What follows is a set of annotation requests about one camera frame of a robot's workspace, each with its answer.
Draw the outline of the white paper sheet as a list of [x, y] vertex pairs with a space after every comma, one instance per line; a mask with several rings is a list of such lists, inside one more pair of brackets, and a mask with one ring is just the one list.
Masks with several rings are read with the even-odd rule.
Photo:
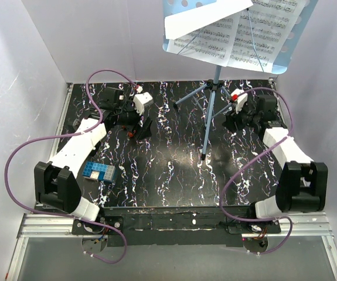
[[172, 15], [165, 17], [165, 37], [174, 40], [197, 29], [205, 27], [220, 19], [241, 12], [253, 5], [252, 1], [187, 1], [184, 7], [182, 1], [178, 2], [179, 9], [172, 10]]

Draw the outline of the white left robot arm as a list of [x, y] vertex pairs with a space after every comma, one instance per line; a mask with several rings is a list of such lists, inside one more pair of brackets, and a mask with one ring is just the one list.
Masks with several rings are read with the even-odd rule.
[[95, 221], [100, 208], [82, 196], [76, 177], [85, 160], [94, 155], [100, 141], [113, 127], [120, 125], [129, 137], [143, 140], [152, 135], [150, 117], [145, 110], [154, 102], [148, 92], [125, 96], [122, 90], [107, 88], [103, 99], [86, 111], [79, 122], [79, 136], [71, 137], [62, 149], [47, 163], [39, 162], [34, 168], [36, 201], [67, 214]]

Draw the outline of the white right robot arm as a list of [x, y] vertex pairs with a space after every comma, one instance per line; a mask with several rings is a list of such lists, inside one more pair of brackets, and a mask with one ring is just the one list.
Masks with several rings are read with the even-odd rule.
[[232, 94], [234, 110], [226, 116], [224, 126], [237, 132], [249, 126], [272, 150], [282, 168], [275, 194], [251, 204], [247, 218], [267, 219], [285, 213], [322, 211], [325, 206], [328, 167], [315, 162], [289, 136], [288, 128], [277, 114], [277, 98], [259, 95], [252, 102], [247, 94]]

